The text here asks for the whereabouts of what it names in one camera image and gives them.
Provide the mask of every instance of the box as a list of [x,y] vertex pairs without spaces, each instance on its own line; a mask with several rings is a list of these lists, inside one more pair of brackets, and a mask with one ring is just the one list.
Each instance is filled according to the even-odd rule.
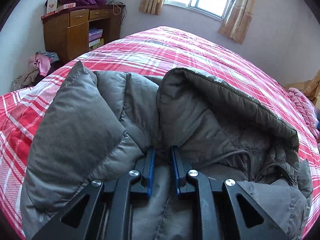
[[64,10],[64,9],[67,9],[67,8],[72,8],[72,7],[76,7],[76,3],[75,3],[75,2],[73,2],[73,3],[67,3],[67,4],[64,4],[64,5],[59,6],[59,7],[56,9],[56,13],[58,13],[58,12],[61,11],[61,10]]
[[100,43],[100,39],[97,39],[95,41],[91,41],[89,42],[89,47],[92,47],[93,45],[99,44]]
[[102,29],[91,29],[89,30],[89,42],[94,41],[102,37]]
[[97,48],[103,46],[103,43],[104,43],[104,41],[103,41],[103,38],[102,38],[102,39],[100,39],[100,42],[99,42],[99,43],[97,43],[97,44],[89,47],[89,51],[92,51],[92,50],[94,50],[94,49],[97,49]]
[[58,6],[58,0],[48,0],[47,3],[47,14],[54,12]]
[[50,15],[53,15],[53,14],[55,14],[55,13],[58,13],[59,11],[61,11],[61,10],[63,10],[63,9],[72,8],[72,7],[76,7],[76,3],[75,3],[75,2],[74,2],[74,3],[68,3],[68,4],[61,5],[61,6],[59,6],[55,11],[52,11],[52,12],[50,12],[50,13],[47,13],[47,14],[41,16],[41,20],[44,19],[44,18],[46,18],[46,17],[48,17],[48,16],[50,16]]

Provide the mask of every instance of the window frame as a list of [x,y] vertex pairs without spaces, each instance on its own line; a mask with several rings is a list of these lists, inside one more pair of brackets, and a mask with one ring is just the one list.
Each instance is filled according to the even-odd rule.
[[189,4],[184,4],[184,3],[180,3],[180,2],[176,2],[176,1],[172,1],[172,0],[164,0],[164,4],[165,5],[173,5],[173,6],[178,6],[178,7],[182,7],[182,8],[185,8],[185,9],[188,9],[188,10],[191,10],[191,11],[195,11],[195,12],[198,12],[198,13],[201,13],[201,14],[204,14],[204,15],[207,15],[209,17],[212,17],[218,21],[224,21],[226,19],[226,17],[228,16],[234,2],[236,0],[227,0],[227,3],[226,3],[226,7],[224,9],[224,12],[222,14],[222,16],[218,16],[212,12],[209,12],[207,10],[204,10],[204,9],[201,9],[199,7],[196,7],[199,3],[199,0],[197,0],[195,6],[191,6],[191,2],[192,0],[190,0]]

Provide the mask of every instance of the red and white checkered blanket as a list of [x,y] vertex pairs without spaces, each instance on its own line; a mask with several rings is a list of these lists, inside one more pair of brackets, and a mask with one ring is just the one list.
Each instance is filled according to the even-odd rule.
[[175,67],[195,67],[218,76],[257,98],[282,117],[299,135],[299,156],[308,159],[313,180],[313,202],[306,234],[320,214],[320,157],[317,142],[289,98],[272,78],[238,54],[191,33],[159,27],[130,35],[66,64],[32,89],[0,98],[0,208],[24,238],[20,192],[28,152],[37,128],[70,68],[81,60],[91,70],[116,70],[160,75]]

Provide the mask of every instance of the jacket zipper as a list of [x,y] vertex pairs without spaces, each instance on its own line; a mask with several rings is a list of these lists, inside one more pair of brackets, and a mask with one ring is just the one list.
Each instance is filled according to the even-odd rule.
[[280,167],[288,175],[290,182],[292,182],[294,185],[297,185],[297,183],[291,178],[290,174],[286,171],[286,169],[284,169],[279,163],[272,163],[264,167],[263,170],[260,171],[260,173],[257,175],[256,179],[259,179],[259,177],[261,176],[261,173],[263,173],[266,169],[270,168],[271,166]]
[[251,157],[250,157],[250,154],[247,151],[245,151],[245,150],[235,150],[233,152],[230,152],[230,153],[226,154],[223,158],[220,158],[220,159],[216,160],[215,163],[217,163],[218,161],[220,161],[220,160],[222,160],[224,158],[228,158],[228,157],[230,157],[232,155],[240,154],[240,153],[245,153],[245,154],[248,155],[249,163],[247,163],[247,167],[248,167],[247,176],[248,176],[248,181],[251,181]]

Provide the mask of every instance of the cabinet drawer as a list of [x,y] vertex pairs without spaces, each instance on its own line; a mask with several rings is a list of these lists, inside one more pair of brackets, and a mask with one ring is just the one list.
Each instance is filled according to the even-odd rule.
[[70,27],[76,26],[88,21],[89,9],[83,9],[70,12]]
[[96,18],[109,18],[113,14],[112,9],[103,9],[103,10],[94,10],[90,11],[89,19],[96,19]]

